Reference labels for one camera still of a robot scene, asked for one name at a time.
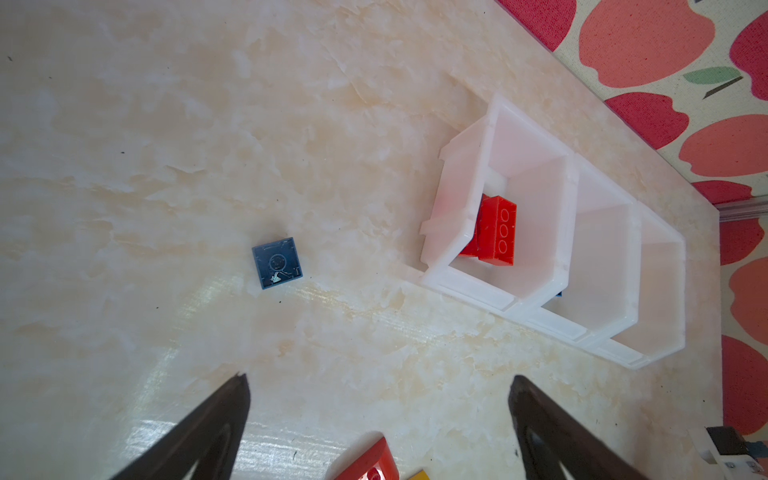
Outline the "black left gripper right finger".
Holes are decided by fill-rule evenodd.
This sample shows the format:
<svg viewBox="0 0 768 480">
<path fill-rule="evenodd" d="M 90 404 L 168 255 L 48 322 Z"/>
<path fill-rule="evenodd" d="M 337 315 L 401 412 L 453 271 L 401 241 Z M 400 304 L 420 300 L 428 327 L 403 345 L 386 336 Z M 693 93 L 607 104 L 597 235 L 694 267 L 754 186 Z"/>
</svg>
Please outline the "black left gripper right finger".
<svg viewBox="0 0 768 480">
<path fill-rule="evenodd" d="M 508 407 L 528 479 L 644 477 L 527 377 L 514 377 Z"/>
</svg>

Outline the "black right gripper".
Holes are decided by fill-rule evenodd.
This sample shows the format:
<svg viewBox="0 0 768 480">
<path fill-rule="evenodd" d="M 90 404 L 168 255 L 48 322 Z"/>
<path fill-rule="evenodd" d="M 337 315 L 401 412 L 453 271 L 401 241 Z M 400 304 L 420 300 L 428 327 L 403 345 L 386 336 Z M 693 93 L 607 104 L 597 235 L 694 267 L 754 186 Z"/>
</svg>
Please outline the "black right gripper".
<svg viewBox="0 0 768 480">
<path fill-rule="evenodd" d="M 694 428 L 689 435 L 699 456 L 725 479 L 767 480 L 766 441 L 747 441 L 728 426 Z"/>
</svg>

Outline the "red lego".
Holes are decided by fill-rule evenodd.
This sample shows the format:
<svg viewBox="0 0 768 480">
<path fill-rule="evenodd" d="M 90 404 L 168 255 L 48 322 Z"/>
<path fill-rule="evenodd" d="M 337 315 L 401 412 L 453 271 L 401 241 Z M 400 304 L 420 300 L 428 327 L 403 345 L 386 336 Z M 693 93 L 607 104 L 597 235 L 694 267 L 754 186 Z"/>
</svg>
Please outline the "red lego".
<svg viewBox="0 0 768 480">
<path fill-rule="evenodd" d="M 400 473 L 384 436 L 346 465 L 334 480 L 399 480 Z"/>
<path fill-rule="evenodd" d="M 477 224 L 478 259 L 514 265 L 517 205 L 501 196 L 482 196 Z"/>
</svg>

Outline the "blue lego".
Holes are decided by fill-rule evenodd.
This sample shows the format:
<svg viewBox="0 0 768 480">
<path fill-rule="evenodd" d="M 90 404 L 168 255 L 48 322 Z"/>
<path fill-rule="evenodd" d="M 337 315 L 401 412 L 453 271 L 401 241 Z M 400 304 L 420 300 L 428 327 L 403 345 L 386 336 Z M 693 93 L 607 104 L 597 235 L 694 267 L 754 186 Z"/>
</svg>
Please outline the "blue lego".
<svg viewBox="0 0 768 480">
<path fill-rule="evenodd" d="M 293 238 L 253 247 L 252 255 L 263 290 L 303 277 Z"/>
</svg>

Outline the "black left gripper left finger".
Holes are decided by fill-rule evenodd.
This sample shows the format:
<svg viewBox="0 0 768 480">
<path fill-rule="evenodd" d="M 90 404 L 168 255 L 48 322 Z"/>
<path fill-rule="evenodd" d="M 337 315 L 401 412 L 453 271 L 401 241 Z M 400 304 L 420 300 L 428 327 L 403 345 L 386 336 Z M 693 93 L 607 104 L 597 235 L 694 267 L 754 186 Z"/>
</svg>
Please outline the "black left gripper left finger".
<svg viewBox="0 0 768 480">
<path fill-rule="evenodd" d="M 250 405 L 247 376 L 236 374 L 114 477 L 230 478 Z"/>
</svg>

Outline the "yellow lego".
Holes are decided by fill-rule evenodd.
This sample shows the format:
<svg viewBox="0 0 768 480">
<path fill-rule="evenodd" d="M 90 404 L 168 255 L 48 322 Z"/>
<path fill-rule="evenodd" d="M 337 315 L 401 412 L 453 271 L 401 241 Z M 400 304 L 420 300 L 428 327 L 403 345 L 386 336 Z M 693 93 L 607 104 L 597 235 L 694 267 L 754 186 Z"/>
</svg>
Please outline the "yellow lego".
<svg viewBox="0 0 768 480">
<path fill-rule="evenodd" d="M 419 470 L 415 474 L 411 475 L 408 480 L 431 480 L 431 478 L 424 470 Z"/>
</svg>

